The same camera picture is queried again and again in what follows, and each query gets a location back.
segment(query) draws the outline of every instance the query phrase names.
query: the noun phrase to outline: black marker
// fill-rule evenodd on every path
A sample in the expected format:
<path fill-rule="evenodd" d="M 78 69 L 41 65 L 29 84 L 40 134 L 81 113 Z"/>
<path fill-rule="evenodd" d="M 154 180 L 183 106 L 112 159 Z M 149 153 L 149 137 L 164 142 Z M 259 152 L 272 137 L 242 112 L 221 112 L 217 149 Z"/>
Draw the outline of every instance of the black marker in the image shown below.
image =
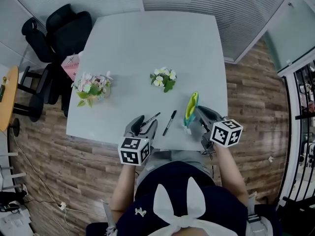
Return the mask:
<path fill-rule="evenodd" d="M 157 117 L 161 112 L 158 112 L 155 116 L 153 116 L 152 118 L 148 119 L 146 122 L 142 123 L 140 125 L 140 128 L 142 128 L 144 125 L 148 124 L 150 121 L 152 121 L 155 117 Z"/>
<path fill-rule="evenodd" d="M 168 122 L 168 125 L 166 127 L 166 129 L 164 130 L 163 136 L 166 135 L 166 132 L 168 131 L 169 126 L 171 125 L 172 120 L 174 119 L 175 115 L 176 115 L 177 110 L 174 110 L 174 112 L 172 113 L 171 119 Z"/>

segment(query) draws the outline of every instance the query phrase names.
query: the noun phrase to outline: person's arm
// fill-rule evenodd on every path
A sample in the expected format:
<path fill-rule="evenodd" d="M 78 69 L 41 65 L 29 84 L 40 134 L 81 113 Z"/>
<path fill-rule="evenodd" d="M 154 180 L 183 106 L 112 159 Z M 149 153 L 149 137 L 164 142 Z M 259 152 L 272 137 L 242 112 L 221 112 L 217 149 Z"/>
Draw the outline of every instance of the person's arm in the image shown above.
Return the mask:
<path fill-rule="evenodd" d="M 228 148 L 214 143 L 217 152 L 222 186 L 228 189 L 245 206 L 248 205 L 248 192 L 240 171 Z"/>
<path fill-rule="evenodd" d="M 125 210 L 133 203 L 134 174 L 136 167 L 124 164 L 118 183 L 110 200 L 113 219 L 117 222 Z"/>

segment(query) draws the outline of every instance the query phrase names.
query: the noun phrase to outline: wooden floor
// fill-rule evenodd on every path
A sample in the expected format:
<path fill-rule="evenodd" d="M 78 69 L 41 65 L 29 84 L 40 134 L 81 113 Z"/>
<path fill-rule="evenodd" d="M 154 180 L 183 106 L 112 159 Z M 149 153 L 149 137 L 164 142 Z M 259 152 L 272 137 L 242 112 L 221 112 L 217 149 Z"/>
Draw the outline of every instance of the wooden floor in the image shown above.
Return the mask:
<path fill-rule="evenodd" d="M 233 156 L 248 191 L 257 191 L 259 199 L 273 199 L 283 178 L 289 136 L 284 83 L 276 75 L 262 40 L 238 65 L 225 67 L 229 117 L 244 126 L 240 143 L 231 149 Z M 19 92 L 16 102 L 28 101 L 29 95 Z M 28 117 L 15 117 L 21 123 L 16 142 L 56 200 L 64 201 L 68 208 L 100 215 L 69 210 L 69 235 L 84 235 L 87 224 L 105 221 L 100 199 L 110 200 L 122 167 L 116 146 L 67 136 L 60 102 L 45 105 L 36 123 Z M 10 146 L 11 152 L 18 151 L 12 134 Z M 272 163 L 268 161 L 270 156 L 274 158 Z M 205 160 L 210 166 L 210 158 Z M 27 200 L 52 201 L 24 155 L 20 153 L 12 163 L 15 171 L 27 173 L 20 179 L 28 187 Z M 216 158 L 214 165 L 215 182 L 220 184 Z M 67 230 L 64 213 L 55 204 L 32 201 L 27 207 L 31 225 L 41 236 L 67 235 L 60 227 Z"/>

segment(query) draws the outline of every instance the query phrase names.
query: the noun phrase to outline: white table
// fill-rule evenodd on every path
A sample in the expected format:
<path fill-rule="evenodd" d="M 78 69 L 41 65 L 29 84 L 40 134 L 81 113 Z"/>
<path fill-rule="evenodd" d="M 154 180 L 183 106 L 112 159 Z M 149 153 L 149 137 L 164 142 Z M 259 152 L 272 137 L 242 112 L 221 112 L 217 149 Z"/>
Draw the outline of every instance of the white table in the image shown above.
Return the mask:
<path fill-rule="evenodd" d="M 164 93 L 151 85 L 156 68 L 174 69 L 178 76 L 173 90 Z M 126 125 L 135 117 L 157 117 L 155 148 L 203 150 L 205 130 L 192 125 L 184 133 L 183 118 L 191 94 L 199 92 L 199 105 L 227 115 L 227 92 L 223 53 L 214 16 L 151 11 L 98 18 L 85 46 L 75 82 L 83 72 L 114 78 L 108 99 L 93 108 L 77 107 L 72 92 L 67 135 L 117 144 Z M 166 134 L 165 127 L 177 114 Z"/>

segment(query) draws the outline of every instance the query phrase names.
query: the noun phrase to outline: white bow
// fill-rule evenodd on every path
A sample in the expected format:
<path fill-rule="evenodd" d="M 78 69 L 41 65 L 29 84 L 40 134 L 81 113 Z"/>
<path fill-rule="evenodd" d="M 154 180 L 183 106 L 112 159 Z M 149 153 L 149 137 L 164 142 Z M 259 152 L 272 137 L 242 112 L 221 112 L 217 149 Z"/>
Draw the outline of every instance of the white bow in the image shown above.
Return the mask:
<path fill-rule="evenodd" d="M 171 200 L 163 185 L 159 184 L 154 196 L 153 212 L 169 225 L 163 227 L 149 236 L 171 236 L 181 228 L 196 227 L 202 228 L 208 235 L 212 236 L 237 236 L 237 234 L 218 224 L 197 219 L 206 211 L 206 202 L 203 193 L 190 177 L 187 186 L 187 212 L 188 215 L 177 217 L 174 215 Z"/>

